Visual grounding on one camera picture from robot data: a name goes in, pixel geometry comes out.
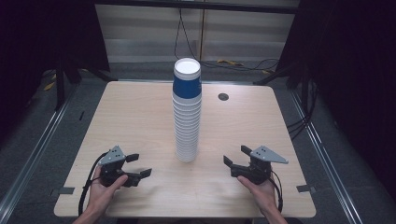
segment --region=wooden table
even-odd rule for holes
[[[139,186],[116,192],[110,217],[261,217],[249,191],[223,163],[248,165],[241,145],[261,145],[289,160],[273,163],[283,187],[285,217],[312,217],[311,195],[299,193],[304,175],[290,141],[274,92],[269,87],[203,84],[199,154],[183,162],[176,155],[172,83],[110,82],[64,184],[76,188],[60,195],[54,212],[76,217],[88,173],[103,152],[118,145],[140,159],[125,163],[125,172],[152,168]],[[220,93],[229,100],[221,101]]]

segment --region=human hand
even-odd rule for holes
[[[255,185],[241,175],[237,179],[253,194],[255,203],[270,223],[287,223],[277,210],[275,187],[269,180],[265,180],[260,185]]]
[[[114,192],[128,180],[128,175],[122,175],[111,186],[105,187],[100,183],[100,172],[101,167],[96,167],[90,187],[90,199],[87,208],[74,222],[75,224],[94,223],[97,221],[110,205]]]

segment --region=black cable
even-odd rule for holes
[[[175,57],[176,57],[177,59],[179,59],[179,58],[177,57],[177,53],[176,53],[176,50],[177,50],[177,41],[178,41],[178,33],[179,33],[179,31],[180,31],[180,24],[181,24],[181,26],[183,27],[184,36],[186,36],[186,41],[187,41],[187,45],[188,45],[188,47],[189,47],[191,56],[194,58],[195,61],[199,62],[201,65],[203,65],[203,66],[205,66],[205,67],[207,67],[207,68],[225,68],[225,69],[231,69],[231,70],[234,70],[234,71],[242,71],[242,72],[244,72],[244,71],[261,71],[261,70],[268,70],[268,69],[271,69],[271,68],[277,66],[277,64],[278,64],[278,62],[279,62],[279,59],[265,59],[265,60],[262,60],[262,61],[260,61],[260,62],[259,62],[255,67],[253,67],[253,68],[249,68],[249,67],[245,67],[245,66],[243,66],[243,67],[222,66],[222,65],[212,64],[212,63],[206,63],[206,62],[202,62],[202,61],[198,60],[198,59],[195,57],[195,55],[193,54],[192,49],[191,49],[191,46],[190,46],[190,40],[189,40],[189,37],[187,36],[186,28],[185,28],[185,26],[184,26],[183,17],[182,17],[182,15],[181,15],[181,8],[178,9],[178,13],[179,13],[179,20],[178,20],[177,36],[176,36],[176,43],[175,43],[175,49],[174,49],[174,54],[175,54]],[[268,61],[276,61],[276,62],[275,62],[273,65],[269,66],[269,67],[259,68],[259,66],[260,66],[262,63],[268,62]]]
[[[268,180],[274,185],[276,192],[277,192],[277,210],[279,212],[282,212],[283,209],[283,191],[282,191],[282,184],[280,183],[279,176],[274,171],[271,171],[277,178],[277,181],[279,182],[279,187],[275,183],[275,181],[272,178],[268,178]]]
[[[302,119],[300,119],[299,121],[297,121],[297,122],[295,122],[295,123],[293,123],[291,125],[288,125],[288,128],[290,128],[290,127],[293,127],[293,126],[299,124],[300,122],[302,122],[297,128],[289,131],[289,133],[294,133],[295,131],[298,130],[297,134],[295,134],[291,138],[291,141],[294,140],[294,138],[296,138],[297,135],[299,135],[303,131],[303,129],[306,127],[306,125],[311,120],[312,114],[313,114],[314,109],[315,109],[317,98],[318,98],[318,87],[315,85],[315,83],[313,81],[311,81],[311,101],[312,101],[312,105],[311,105],[308,113]]]
[[[87,181],[85,182],[85,186],[82,188],[82,193],[81,193],[81,197],[79,198],[79,203],[78,203],[78,216],[81,216],[82,214],[82,208],[84,206],[84,201],[85,201],[85,197],[87,196],[87,192],[88,189],[90,188],[90,185],[92,183],[93,180],[91,180],[91,176],[93,171],[95,170],[96,164],[99,162],[99,160],[101,160],[105,155],[107,154],[107,152],[103,153],[102,155],[100,155],[98,157],[98,159],[96,159],[95,163],[93,164],[90,174],[88,175]]]
[[[95,179],[92,179],[92,180],[91,180],[91,185],[92,185],[93,181],[95,181],[95,180],[97,180],[97,179],[100,179],[100,176],[99,176],[99,177],[96,177]]]
[[[336,8],[336,5],[337,5],[337,3],[338,3],[338,0],[336,0],[335,2],[334,2],[334,5],[332,6],[332,10],[330,11],[330,13],[329,13],[329,15],[328,15],[328,17],[326,18],[326,21],[324,21],[323,23],[323,26],[322,27],[324,27],[323,29],[322,29],[322,32],[320,32],[320,37],[319,37],[319,41],[318,41],[318,43],[315,45],[315,43],[314,43],[314,48],[318,48],[318,46],[320,46],[320,44],[321,44],[321,42],[322,42],[322,39],[323,39],[323,36],[324,36],[324,34],[325,34],[325,31],[326,31],[326,29],[327,29],[327,26],[329,25],[329,22],[330,22],[330,20],[331,20],[331,17],[332,17],[332,13],[334,12],[334,10],[335,10],[335,8]],[[318,94],[318,87],[316,87],[316,95],[315,95],[315,100],[313,100],[313,106],[311,107],[311,110],[313,111],[313,108],[315,107],[315,101],[316,101],[316,98],[317,98],[317,94]],[[308,116],[305,116],[304,118],[302,118],[301,120],[299,120],[299,121],[297,121],[296,123],[299,123],[299,122],[301,122],[301,121],[303,121],[304,122],[304,127],[306,126],[306,124],[307,124],[307,122],[311,119],[310,117],[312,116],[312,111],[310,110],[310,113],[308,114]],[[291,140],[293,140],[303,129],[304,129],[304,127],[302,127],[301,129],[300,129],[300,131],[296,134],[296,135],[294,135],[292,138],[291,138]]]

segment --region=wall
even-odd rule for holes
[[[298,0],[208,2],[280,7],[297,7],[299,4]],[[179,21],[177,9],[97,5],[96,10],[110,63],[175,60]],[[260,61],[279,58],[293,17],[269,13],[182,9],[191,49],[202,60],[222,58]],[[190,56],[182,29],[178,40],[177,55]]]

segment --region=metal rail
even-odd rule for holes
[[[0,224],[6,224],[8,222],[8,219],[14,211],[18,200],[22,196],[30,178],[34,173],[35,168],[40,162],[40,159],[43,156],[51,137],[53,136],[59,123],[61,122],[62,117],[64,116],[64,112],[69,106],[69,103],[76,91],[76,88],[76,86],[72,86],[72,90],[70,91],[70,95],[67,100],[52,115],[52,118],[50,119],[46,130],[43,132],[37,144],[35,145],[35,149],[33,150],[27,162],[24,164],[23,168],[21,169],[17,178],[12,183],[11,187],[8,189],[8,192],[3,197],[3,200],[0,202]]]
[[[296,91],[291,92],[291,96],[293,98],[293,102],[297,107],[298,113],[300,114],[301,118],[304,118],[304,111],[301,107],[301,99]],[[318,153],[318,157],[323,165],[323,168],[329,177],[329,180],[332,184],[332,187],[335,191],[335,194],[340,201],[341,206],[346,213],[346,217],[351,224],[361,224],[361,217],[359,216],[358,210],[355,207],[349,193],[347,192],[344,183],[342,182],[340,176],[338,175],[337,171],[332,164],[332,160],[330,159],[329,155],[327,154],[326,148],[323,146],[322,141],[318,136],[318,132],[316,131],[314,124],[312,122],[307,123],[305,127],[306,131],[308,132],[309,137],[311,138],[312,144],[315,147],[315,150]]]

